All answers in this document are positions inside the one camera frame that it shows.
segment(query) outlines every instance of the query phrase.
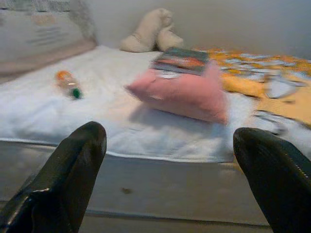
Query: bottle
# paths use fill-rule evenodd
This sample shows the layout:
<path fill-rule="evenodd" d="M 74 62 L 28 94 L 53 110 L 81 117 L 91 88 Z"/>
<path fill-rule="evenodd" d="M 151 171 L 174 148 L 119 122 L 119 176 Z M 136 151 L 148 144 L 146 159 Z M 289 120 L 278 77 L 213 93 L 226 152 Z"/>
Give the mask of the bottle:
<path fill-rule="evenodd" d="M 65 92 L 66 95 L 74 99 L 80 99 L 82 96 L 78 82 L 72 77 L 68 71 L 59 71 L 55 75 L 58 86 Z"/>

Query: wall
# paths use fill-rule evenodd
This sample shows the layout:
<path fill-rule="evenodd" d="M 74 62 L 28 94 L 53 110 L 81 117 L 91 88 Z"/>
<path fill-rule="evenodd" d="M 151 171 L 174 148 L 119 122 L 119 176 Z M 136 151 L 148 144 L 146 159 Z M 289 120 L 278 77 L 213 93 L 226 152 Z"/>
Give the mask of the wall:
<path fill-rule="evenodd" d="M 174 12 L 188 46 L 218 46 L 311 59 L 310 0 L 88 0 L 101 44 L 116 47 L 143 15 Z"/>

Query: stuffed toy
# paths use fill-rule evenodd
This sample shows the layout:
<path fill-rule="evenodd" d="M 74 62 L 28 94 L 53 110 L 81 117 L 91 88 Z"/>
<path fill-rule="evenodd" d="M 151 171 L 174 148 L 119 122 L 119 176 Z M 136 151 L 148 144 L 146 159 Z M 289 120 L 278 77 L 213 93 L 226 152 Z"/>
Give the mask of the stuffed toy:
<path fill-rule="evenodd" d="M 165 51 L 170 47 L 184 47 L 184 40 L 177 36 L 173 30 L 174 24 L 163 28 L 157 36 L 157 46 L 161 51 Z"/>
<path fill-rule="evenodd" d="M 146 14 L 135 32 L 121 41 L 120 50 L 127 52 L 150 52 L 158 42 L 160 50 L 183 46 L 183 39 L 172 32 L 173 14 L 163 8 Z"/>

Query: book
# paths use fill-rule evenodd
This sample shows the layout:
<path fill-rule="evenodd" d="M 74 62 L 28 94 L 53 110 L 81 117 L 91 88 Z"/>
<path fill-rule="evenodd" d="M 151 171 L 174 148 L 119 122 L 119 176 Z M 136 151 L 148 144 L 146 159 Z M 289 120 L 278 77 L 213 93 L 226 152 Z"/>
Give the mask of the book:
<path fill-rule="evenodd" d="M 206 52 L 171 47 L 153 60 L 152 68 L 201 76 L 207 63 Z"/>

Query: mattress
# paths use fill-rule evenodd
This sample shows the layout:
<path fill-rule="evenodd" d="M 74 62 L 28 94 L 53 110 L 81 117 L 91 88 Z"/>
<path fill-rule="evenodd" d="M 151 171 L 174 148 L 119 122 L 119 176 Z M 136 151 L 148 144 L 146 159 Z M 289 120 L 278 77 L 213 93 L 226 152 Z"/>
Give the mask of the mattress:
<path fill-rule="evenodd" d="M 54 149 L 0 142 L 0 204 L 39 171 Z M 245 232 L 255 231 L 254 226 L 270 232 L 246 177 L 235 164 L 228 163 L 174 163 L 106 155 L 85 216 L 192 220 L 217 224 L 217 229 L 242 224 Z"/>
<path fill-rule="evenodd" d="M 128 53 L 105 46 L 0 85 L 0 141 L 58 145 L 89 121 L 108 135 L 107 154 L 174 162 L 233 161 L 234 131 L 245 125 L 254 100 L 229 94 L 223 126 L 153 110 L 123 88 L 144 72 L 158 52 Z M 55 85 L 60 70 L 73 74 L 83 99 L 71 100 Z"/>

